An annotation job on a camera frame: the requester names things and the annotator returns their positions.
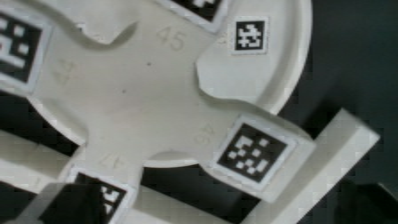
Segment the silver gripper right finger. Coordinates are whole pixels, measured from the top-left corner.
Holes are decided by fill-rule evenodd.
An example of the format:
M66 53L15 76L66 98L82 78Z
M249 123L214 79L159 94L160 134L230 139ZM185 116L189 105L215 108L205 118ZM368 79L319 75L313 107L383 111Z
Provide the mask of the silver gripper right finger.
M343 224L398 224L398 197L381 183L343 185Z

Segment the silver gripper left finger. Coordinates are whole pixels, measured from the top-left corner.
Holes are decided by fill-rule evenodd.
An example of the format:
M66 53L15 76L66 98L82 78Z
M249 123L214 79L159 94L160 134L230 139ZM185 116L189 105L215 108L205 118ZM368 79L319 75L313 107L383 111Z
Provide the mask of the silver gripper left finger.
M79 174L72 182L50 183L15 224L111 224L120 206L120 188Z

